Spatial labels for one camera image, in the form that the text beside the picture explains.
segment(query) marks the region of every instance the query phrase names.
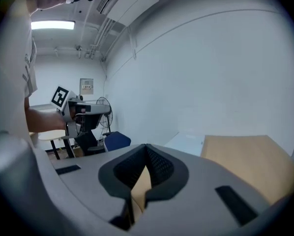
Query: ceiling light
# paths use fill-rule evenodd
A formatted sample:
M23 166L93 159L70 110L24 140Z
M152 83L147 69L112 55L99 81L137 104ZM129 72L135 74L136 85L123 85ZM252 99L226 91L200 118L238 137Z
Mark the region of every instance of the ceiling light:
M75 27L74 21L37 21L31 23L31 29L67 29L73 30Z

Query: black rubber pad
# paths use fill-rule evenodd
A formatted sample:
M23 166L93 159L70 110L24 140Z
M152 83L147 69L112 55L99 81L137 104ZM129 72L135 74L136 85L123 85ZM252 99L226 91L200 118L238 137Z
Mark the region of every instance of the black rubber pad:
M69 173L69 172L72 172L72 171L76 171L76 170L79 170L80 167L78 165L72 165L72 166L68 166L68 167L65 167L65 168L60 168L60 169L57 169L56 172L58 175L62 175L62 174L65 174L65 173Z
M240 226L244 226L258 216L230 186L221 186L215 190Z

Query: white wall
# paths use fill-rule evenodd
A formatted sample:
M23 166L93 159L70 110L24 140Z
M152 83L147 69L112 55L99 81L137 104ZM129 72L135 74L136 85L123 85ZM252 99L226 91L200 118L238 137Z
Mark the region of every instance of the white wall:
M84 95L84 100L97 100L103 96L106 76L99 62L71 56L37 56L35 75L38 90L29 98L30 105L49 104L58 85L79 94L81 78L93 79L93 95Z
M271 0L168 1L107 61L113 128L164 145L178 131L269 135L294 149L294 33Z

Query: wooden table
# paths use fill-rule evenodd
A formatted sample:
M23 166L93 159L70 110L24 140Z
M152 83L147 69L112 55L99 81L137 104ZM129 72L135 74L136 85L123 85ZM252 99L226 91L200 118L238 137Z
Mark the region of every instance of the wooden table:
M246 181L270 204L294 191L294 162L269 136L206 136L201 157Z
M59 154L58 154L57 148L55 147L54 140L61 139L61 137L65 136L65 135L66 135L65 130L52 130L52 131L39 133L38 138L39 138L39 140L42 140L42 141L50 141L51 142L55 157L57 158L57 160L59 160ZM66 152L67 152L68 156L70 158L75 157L69 141L67 139L64 139L63 142L65 144Z

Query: air conditioner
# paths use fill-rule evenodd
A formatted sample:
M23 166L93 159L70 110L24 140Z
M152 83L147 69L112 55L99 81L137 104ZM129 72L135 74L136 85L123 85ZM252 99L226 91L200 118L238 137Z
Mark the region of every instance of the air conditioner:
M97 11L108 18L129 26L159 0L99 0Z

